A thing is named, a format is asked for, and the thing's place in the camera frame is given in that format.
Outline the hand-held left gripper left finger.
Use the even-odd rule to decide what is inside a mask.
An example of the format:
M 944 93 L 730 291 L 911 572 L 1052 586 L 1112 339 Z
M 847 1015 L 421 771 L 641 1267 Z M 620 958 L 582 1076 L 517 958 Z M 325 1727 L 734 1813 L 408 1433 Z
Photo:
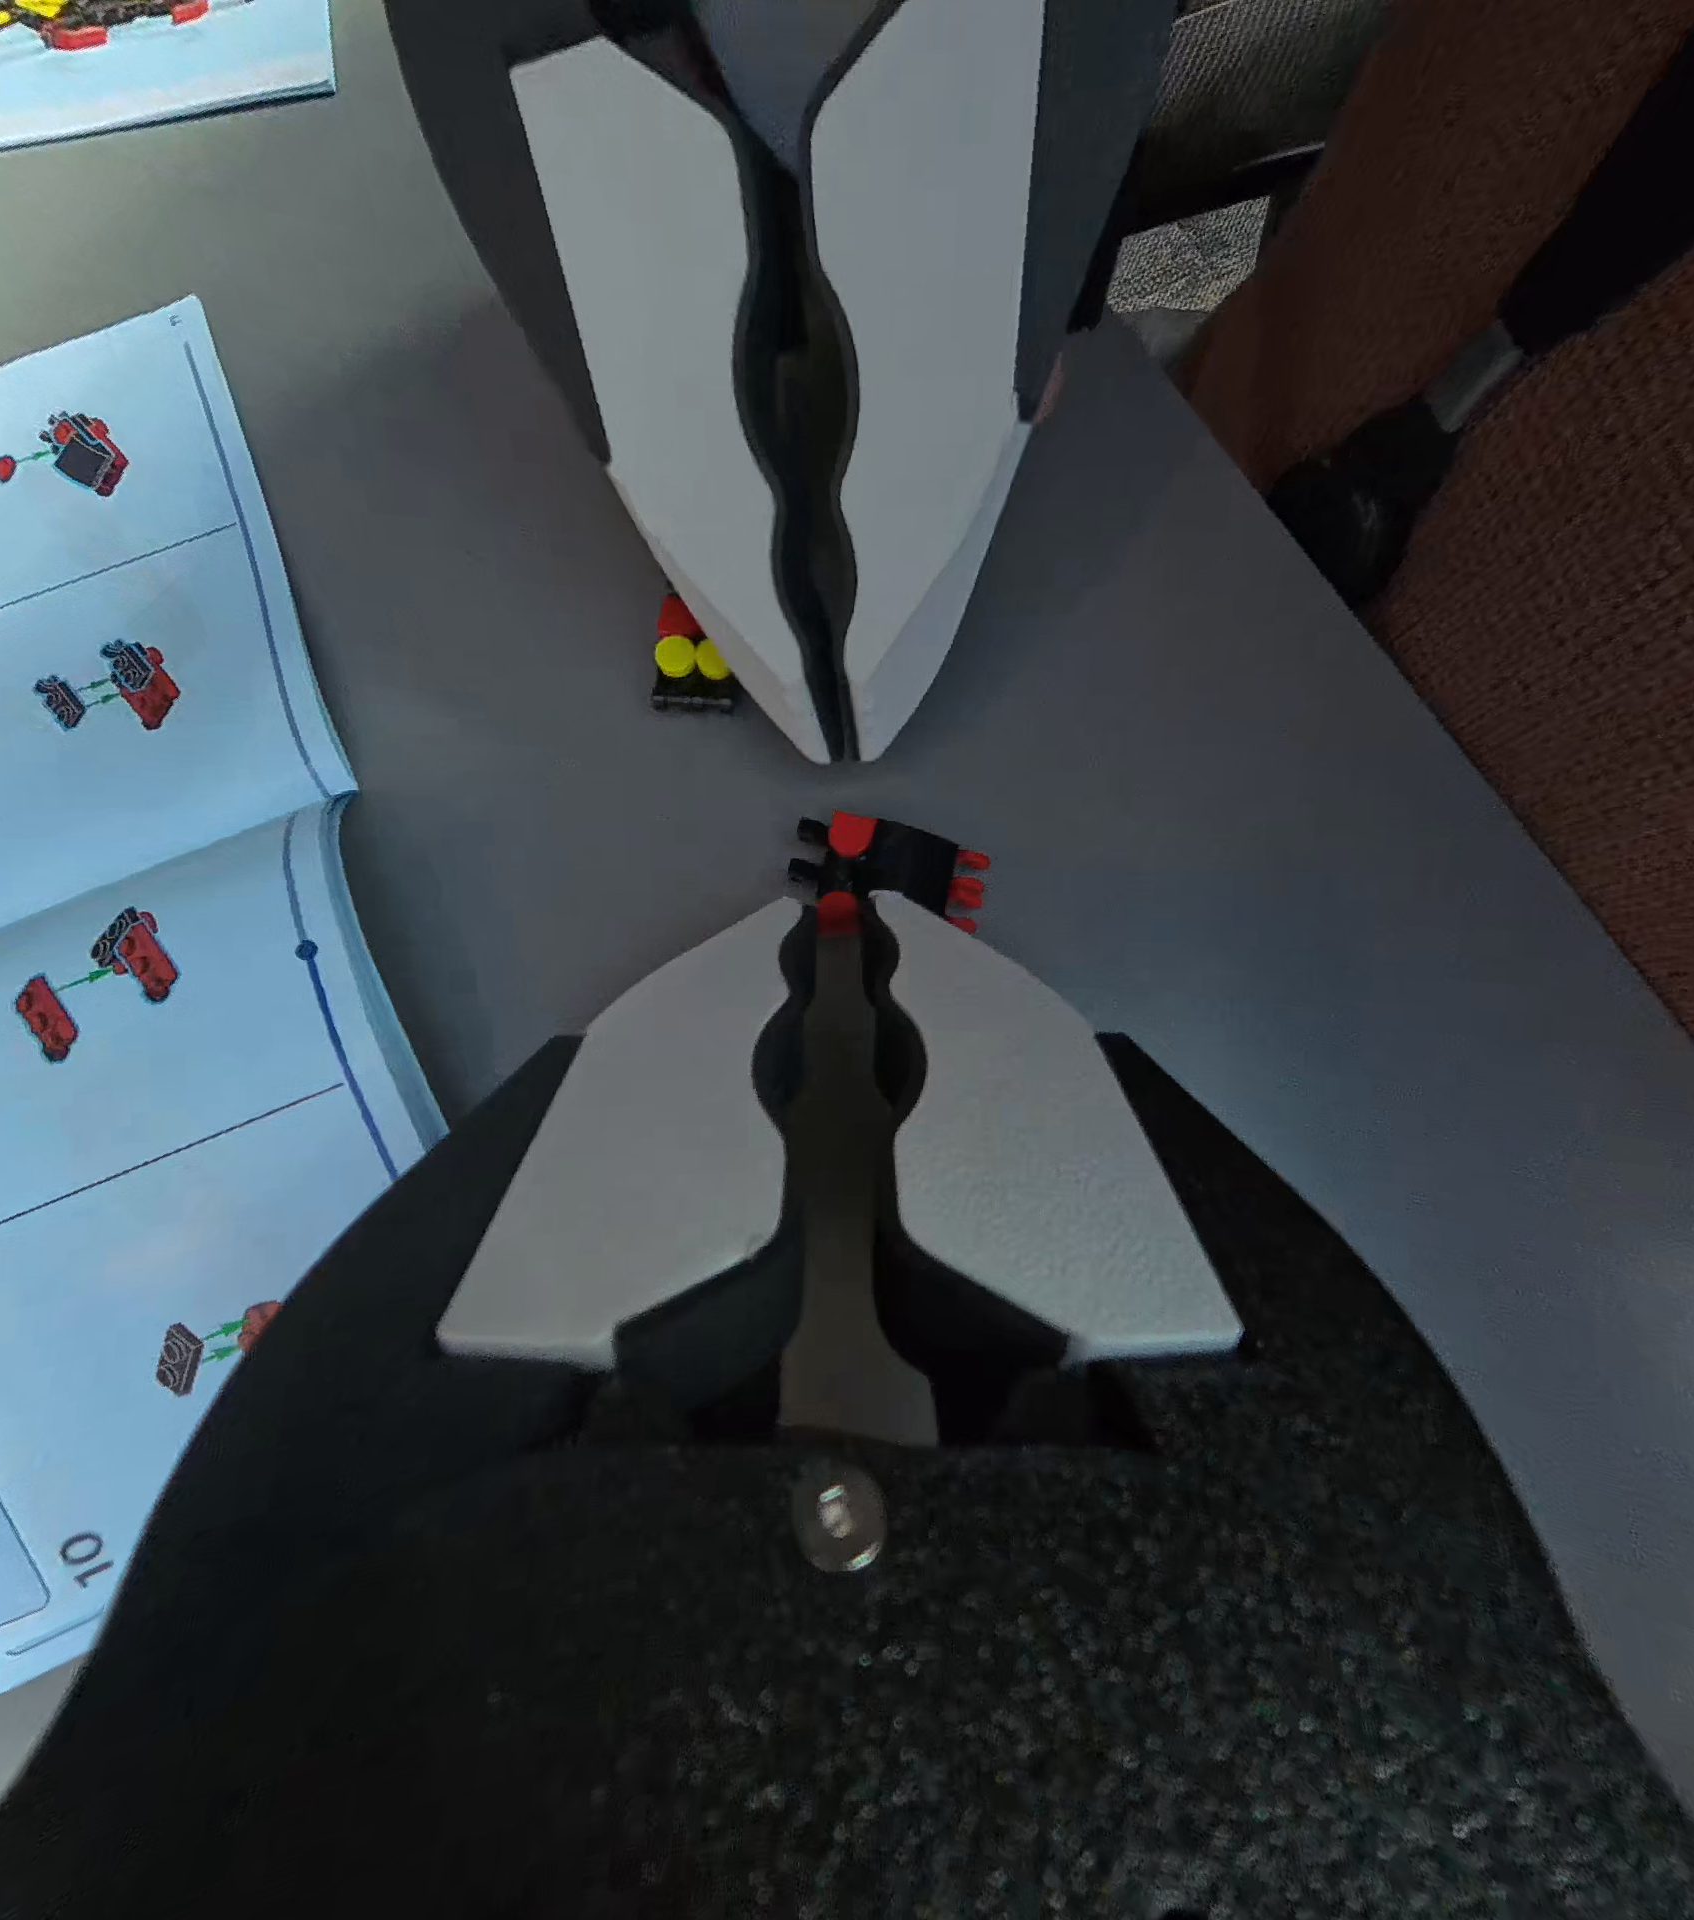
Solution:
M 683 1417 L 777 1375 L 813 972 L 812 908 L 774 899 L 592 1020 L 441 1314 L 447 1354 L 618 1371 Z

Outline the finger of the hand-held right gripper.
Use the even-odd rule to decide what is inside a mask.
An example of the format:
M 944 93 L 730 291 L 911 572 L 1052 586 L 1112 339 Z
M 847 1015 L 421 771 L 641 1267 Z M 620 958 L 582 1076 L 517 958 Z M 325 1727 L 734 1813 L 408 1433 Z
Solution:
M 860 762 L 944 664 L 1030 435 L 1018 355 L 1044 17 L 1042 3 L 873 4 L 803 110 L 807 239 L 846 345 L 829 501 Z
M 781 163 L 692 4 L 580 4 L 515 103 L 605 433 L 605 470 L 744 692 L 817 763 L 847 757 L 829 620 L 774 397 L 791 306 Z

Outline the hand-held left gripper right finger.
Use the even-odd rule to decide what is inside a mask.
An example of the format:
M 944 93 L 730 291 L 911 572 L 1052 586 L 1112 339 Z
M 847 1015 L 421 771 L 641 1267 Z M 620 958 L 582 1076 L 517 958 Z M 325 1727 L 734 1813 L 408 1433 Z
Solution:
M 1029 1380 L 1231 1357 L 1239 1314 L 1091 1022 L 900 891 L 860 906 L 873 1301 L 940 1418 Z

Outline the small black brick assembly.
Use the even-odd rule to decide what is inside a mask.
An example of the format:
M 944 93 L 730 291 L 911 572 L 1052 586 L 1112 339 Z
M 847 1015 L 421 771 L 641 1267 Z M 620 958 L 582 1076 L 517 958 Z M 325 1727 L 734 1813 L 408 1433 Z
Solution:
M 923 826 L 833 808 L 824 818 L 798 818 L 807 856 L 785 865 L 787 887 L 820 903 L 829 895 L 894 891 L 965 933 L 978 932 L 984 874 L 992 860 L 975 847 Z

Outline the yellow red black brick assembly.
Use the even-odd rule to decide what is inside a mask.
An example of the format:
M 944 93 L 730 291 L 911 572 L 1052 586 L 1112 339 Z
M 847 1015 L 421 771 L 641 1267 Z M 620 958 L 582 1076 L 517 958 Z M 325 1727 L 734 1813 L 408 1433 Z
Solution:
M 652 641 L 650 709 L 661 715 L 734 715 L 738 679 L 689 603 L 667 590 Z

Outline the grey desk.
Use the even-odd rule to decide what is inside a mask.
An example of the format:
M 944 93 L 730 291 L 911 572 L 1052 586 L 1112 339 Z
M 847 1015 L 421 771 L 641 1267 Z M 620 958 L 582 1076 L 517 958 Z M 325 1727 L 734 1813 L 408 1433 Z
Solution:
M 332 715 L 346 876 L 444 1112 L 858 801 L 1389 1284 L 1694 1808 L 1694 1045 L 1129 333 L 1067 347 L 873 767 L 652 715 L 661 573 L 457 223 L 379 4 L 336 96 L 0 154 L 0 364 L 204 300 Z

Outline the instruction booklet with creature picture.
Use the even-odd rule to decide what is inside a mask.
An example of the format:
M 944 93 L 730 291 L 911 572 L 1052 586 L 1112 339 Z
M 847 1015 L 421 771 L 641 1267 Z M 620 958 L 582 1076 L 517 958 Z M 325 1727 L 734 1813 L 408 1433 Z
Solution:
M 328 3 L 0 3 L 0 150 L 332 89 Z

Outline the open instruction booklet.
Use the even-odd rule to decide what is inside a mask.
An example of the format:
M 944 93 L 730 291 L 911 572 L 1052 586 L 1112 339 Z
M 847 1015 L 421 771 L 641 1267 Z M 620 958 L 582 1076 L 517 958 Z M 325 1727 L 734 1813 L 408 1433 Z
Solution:
M 81 1658 L 193 1429 L 444 1134 L 354 771 L 195 298 L 0 368 L 0 1692 Z

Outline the rust upholstered chair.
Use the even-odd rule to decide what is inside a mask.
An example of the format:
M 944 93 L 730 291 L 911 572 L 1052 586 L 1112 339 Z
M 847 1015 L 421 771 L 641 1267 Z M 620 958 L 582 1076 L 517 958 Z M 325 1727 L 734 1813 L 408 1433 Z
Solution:
M 1362 620 L 1694 1039 L 1694 238 L 1568 333 L 1512 302 L 1692 42 L 1694 4 L 1390 4 L 1179 386 L 1274 495 L 1505 324 Z M 1692 188 L 1694 110 L 1666 154 Z

